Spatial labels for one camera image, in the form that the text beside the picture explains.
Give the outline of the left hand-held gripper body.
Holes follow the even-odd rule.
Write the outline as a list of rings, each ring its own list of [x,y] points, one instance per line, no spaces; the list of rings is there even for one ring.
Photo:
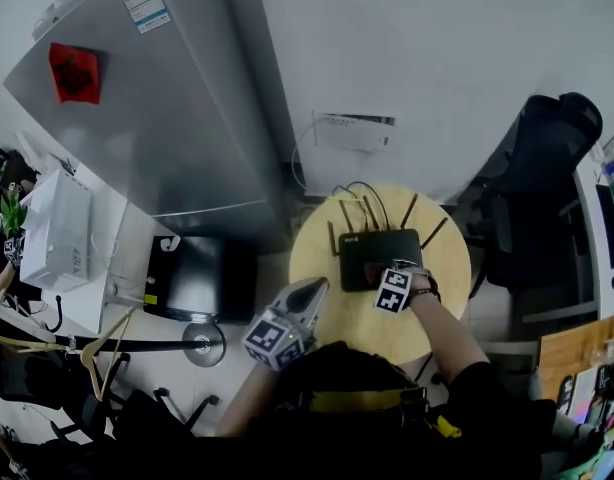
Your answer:
[[[305,355],[313,342],[309,327],[274,308],[266,309],[242,339],[251,358],[276,372]]]

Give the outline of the brown knitted cloth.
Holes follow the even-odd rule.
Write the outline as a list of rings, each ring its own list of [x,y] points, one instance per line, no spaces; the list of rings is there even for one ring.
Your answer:
[[[386,263],[370,262],[364,264],[363,272],[369,289],[376,290],[380,286],[387,268]]]

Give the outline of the black router with antennas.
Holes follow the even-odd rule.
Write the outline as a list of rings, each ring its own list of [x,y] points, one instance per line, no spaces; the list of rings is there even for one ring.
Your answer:
[[[416,230],[406,227],[408,218],[418,200],[417,196],[412,197],[398,228],[391,226],[386,206],[380,195],[375,194],[374,198],[380,205],[384,227],[379,225],[367,196],[355,200],[364,216],[365,227],[362,231],[354,230],[344,201],[340,201],[339,206],[347,225],[347,231],[337,236],[333,223],[327,223],[331,255],[339,259],[341,288],[345,292],[373,290],[369,289],[366,284],[363,272],[365,263],[386,263],[389,267],[393,260],[404,259],[423,266],[422,251],[448,221],[446,217],[442,218],[431,234],[425,240],[421,240]]]

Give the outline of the person's right forearm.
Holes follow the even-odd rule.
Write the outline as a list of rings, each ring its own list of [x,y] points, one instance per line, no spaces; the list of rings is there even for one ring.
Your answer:
[[[489,360],[469,329],[431,292],[425,278],[415,276],[409,307],[419,320],[443,377],[451,383],[473,364]]]

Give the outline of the round wooden side table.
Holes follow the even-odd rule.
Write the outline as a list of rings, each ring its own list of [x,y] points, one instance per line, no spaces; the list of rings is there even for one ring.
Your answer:
[[[347,231],[339,202],[344,201],[355,231],[365,227],[356,199],[367,196],[381,227],[385,226],[379,194],[391,226],[398,228],[413,196],[418,200],[406,227],[425,240],[442,218],[448,221],[422,251],[423,265],[438,283],[443,305],[455,318],[461,318],[471,291],[472,269],[467,245],[452,217],[422,193],[393,185],[364,185],[326,199],[304,221],[297,232],[289,260],[289,280],[326,277],[329,291],[318,312],[315,337],[325,345],[344,341],[349,347],[377,354],[401,365],[430,353],[431,347],[419,320],[409,309],[389,314],[373,307],[375,292],[345,292],[341,288],[339,259],[331,255],[327,223],[332,222],[337,236]]]

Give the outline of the black box with white logo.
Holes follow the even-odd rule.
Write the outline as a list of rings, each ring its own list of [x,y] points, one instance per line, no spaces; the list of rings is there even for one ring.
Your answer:
[[[143,309],[179,322],[247,324],[255,312],[257,257],[215,237],[152,240]]]

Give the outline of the black coat rack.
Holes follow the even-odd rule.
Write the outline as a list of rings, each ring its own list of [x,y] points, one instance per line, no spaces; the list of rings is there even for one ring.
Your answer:
[[[0,308],[0,336],[36,342],[56,343],[68,347],[66,354],[80,354],[83,348],[99,337],[79,335],[61,336],[27,323],[24,318],[15,317],[11,312]],[[112,352],[116,339],[105,344],[100,352]],[[12,347],[3,346],[13,352]],[[190,324],[183,338],[176,340],[132,340],[123,338],[120,353],[147,353],[182,351],[194,365],[209,368],[222,361],[227,349],[222,330],[214,324]]]

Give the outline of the person's black clothing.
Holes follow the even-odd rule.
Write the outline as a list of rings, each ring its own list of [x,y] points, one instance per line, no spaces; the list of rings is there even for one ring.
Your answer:
[[[508,392],[488,363],[473,364],[448,383],[448,400],[416,411],[418,386],[401,368],[343,342],[323,346],[279,373],[268,409],[241,437],[290,445],[290,437],[340,452],[371,455],[411,446],[418,459],[448,477],[537,480],[556,419],[551,400]],[[447,439],[438,415],[462,430]]]

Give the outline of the black swivel chair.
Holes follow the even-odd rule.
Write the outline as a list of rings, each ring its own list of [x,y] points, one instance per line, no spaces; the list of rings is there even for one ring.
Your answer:
[[[209,395],[185,421],[179,420],[169,410],[165,399],[169,391],[158,388],[151,395],[135,390],[122,399],[111,390],[106,390],[103,400],[98,401],[93,393],[92,381],[100,378],[99,373],[90,374],[74,355],[64,361],[65,387],[72,393],[64,399],[63,410],[72,420],[66,427],[55,423],[50,426],[56,437],[67,441],[67,436],[77,430],[95,441],[103,436],[107,423],[113,427],[117,441],[164,442],[173,445],[193,438],[192,429],[208,406],[216,406],[220,398]]]

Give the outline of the wooden clothes hanger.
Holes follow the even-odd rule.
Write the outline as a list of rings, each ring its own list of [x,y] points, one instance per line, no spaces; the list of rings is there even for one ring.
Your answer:
[[[0,336],[0,345],[12,347],[16,353],[20,353],[20,354],[49,352],[49,351],[66,352],[68,350],[67,346],[56,344],[56,343],[18,340],[18,339],[8,338],[4,336]]]
[[[111,377],[112,367],[116,365],[120,357],[120,344],[122,343],[126,330],[129,326],[129,322],[136,311],[136,307],[130,307],[105,334],[102,334],[98,339],[86,345],[82,350],[81,364],[90,374],[93,393],[98,402],[103,401],[104,393]],[[103,380],[99,381],[97,377],[95,356],[102,350],[103,346],[113,338],[116,339],[115,345],[112,349],[113,355]]]

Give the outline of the orange wooden desk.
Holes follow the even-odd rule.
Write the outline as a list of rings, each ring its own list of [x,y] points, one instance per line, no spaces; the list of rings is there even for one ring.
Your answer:
[[[557,400],[567,376],[605,363],[614,340],[614,316],[541,338],[538,376],[542,396]]]

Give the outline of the white computer desk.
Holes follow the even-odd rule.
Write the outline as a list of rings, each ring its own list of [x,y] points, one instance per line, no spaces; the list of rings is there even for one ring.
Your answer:
[[[596,185],[609,186],[614,200],[614,134],[604,145],[594,146],[579,162],[574,181],[582,208],[593,274],[593,301],[597,317],[614,316],[614,269],[609,262],[607,236]]]

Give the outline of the silver refrigerator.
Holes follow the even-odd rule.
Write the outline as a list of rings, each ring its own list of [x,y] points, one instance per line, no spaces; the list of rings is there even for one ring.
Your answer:
[[[83,0],[4,81],[61,146],[178,234],[261,253],[290,243],[280,162],[229,0],[163,0],[171,22],[140,34],[123,0]],[[100,102],[60,103],[52,43],[98,59]]]

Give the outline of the white carton box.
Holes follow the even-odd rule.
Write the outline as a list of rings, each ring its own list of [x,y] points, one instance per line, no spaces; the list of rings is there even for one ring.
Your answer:
[[[90,189],[62,169],[23,198],[22,282],[65,293],[89,281],[91,200]]]

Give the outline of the green potted plant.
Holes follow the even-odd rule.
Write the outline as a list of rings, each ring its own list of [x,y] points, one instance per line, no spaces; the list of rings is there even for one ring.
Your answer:
[[[2,231],[7,239],[15,237],[27,216],[27,208],[21,205],[20,190],[13,188],[1,197]]]

